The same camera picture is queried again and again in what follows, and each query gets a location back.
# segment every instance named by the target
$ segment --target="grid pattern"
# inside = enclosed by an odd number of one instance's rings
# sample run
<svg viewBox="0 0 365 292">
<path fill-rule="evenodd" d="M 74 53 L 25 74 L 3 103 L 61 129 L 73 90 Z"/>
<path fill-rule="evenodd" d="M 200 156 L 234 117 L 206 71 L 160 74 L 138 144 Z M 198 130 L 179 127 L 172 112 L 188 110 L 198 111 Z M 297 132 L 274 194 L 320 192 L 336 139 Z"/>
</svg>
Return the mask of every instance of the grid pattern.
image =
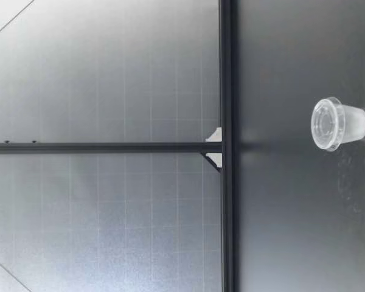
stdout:
<svg viewBox="0 0 365 292">
<path fill-rule="evenodd" d="M 0 156 L 0 261 L 32 291 L 221 291 L 220 216 L 200 155 Z"/>
<path fill-rule="evenodd" d="M 37 1 L 0 35 L 0 142 L 202 141 L 217 0 Z"/>
</svg>

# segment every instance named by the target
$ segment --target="gray background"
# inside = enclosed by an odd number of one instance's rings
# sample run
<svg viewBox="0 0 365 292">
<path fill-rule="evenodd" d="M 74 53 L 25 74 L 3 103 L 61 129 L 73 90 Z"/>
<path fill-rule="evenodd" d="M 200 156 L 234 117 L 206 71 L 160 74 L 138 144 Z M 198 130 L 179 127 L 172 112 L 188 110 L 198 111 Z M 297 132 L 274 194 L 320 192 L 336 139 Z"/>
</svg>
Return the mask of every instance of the gray background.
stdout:
<svg viewBox="0 0 365 292">
<path fill-rule="evenodd" d="M 0 262 L 32 291 L 221 291 L 220 231 L 200 155 L 0 156 Z"/>
<path fill-rule="evenodd" d="M 0 142 L 202 141 L 216 0 L 36 1 L 0 34 Z"/>
<path fill-rule="evenodd" d="M 236 291 L 365 292 L 365 140 L 310 131 L 320 99 L 365 109 L 365 0 L 234 4 Z"/>
<path fill-rule="evenodd" d="M 218 34 L 215 0 L 35 1 L 0 34 L 0 142 L 202 141 Z M 200 155 L 0 156 L 0 261 L 32 291 L 220 291 L 220 230 Z"/>
</svg>

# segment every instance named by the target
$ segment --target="black horizontal bar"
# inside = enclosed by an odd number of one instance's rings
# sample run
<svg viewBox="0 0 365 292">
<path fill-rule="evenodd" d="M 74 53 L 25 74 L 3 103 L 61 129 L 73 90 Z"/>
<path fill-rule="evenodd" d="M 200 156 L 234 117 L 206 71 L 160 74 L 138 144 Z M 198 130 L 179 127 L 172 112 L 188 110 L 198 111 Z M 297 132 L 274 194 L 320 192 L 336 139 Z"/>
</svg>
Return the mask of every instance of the black horizontal bar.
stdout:
<svg viewBox="0 0 365 292">
<path fill-rule="evenodd" d="M 221 142 L 194 143 L 0 143 L 0 154 L 221 153 Z"/>
</svg>

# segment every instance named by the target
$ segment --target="cup rim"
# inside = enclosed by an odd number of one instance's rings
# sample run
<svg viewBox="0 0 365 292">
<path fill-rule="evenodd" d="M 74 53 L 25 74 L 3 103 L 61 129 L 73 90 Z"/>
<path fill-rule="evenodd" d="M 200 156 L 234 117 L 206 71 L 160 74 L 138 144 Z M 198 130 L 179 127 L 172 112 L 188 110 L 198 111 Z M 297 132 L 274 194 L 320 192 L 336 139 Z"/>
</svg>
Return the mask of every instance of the cup rim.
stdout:
<svg viewBox="0 0 365 292">
<path fill-rule="evenodd" d="M 334 130 L 328 142 L 321 142 L 319 141 L 317 134 L 314 129 L 314 121 L 318 116 L 318 110 L 323 106 L 329 107 L 329 110 L 332 111 L 334 115 Z M 336 150 L 344 137 L 345 132 L 345 115 L 344 109 L 342 107 L 342 103 L 336 97 L 329 97 L 326 99 L 321 99 L 314 107 L 312 117 L 311 117 L 311 132 L 313 140 L 320 149 L 327 150 L 327 151 L 334 151 Z"/>
</svg>

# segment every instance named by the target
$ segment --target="black vertical rail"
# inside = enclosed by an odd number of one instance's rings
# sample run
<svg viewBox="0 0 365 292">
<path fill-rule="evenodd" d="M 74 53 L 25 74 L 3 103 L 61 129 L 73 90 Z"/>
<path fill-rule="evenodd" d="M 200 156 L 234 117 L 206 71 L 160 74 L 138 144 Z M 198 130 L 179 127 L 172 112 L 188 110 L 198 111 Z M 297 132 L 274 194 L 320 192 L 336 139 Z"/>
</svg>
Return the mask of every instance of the black vertical rail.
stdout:
<svg viewBox="0 0 365 292">
<path fill-rule="evenodd" d="M 232 0 L 220 0 L 220 94 L 223 167 L 221 178 L 223 291 L 234 292 L 233 193 L 234 102 L 232 98 Z"/>
</svg>

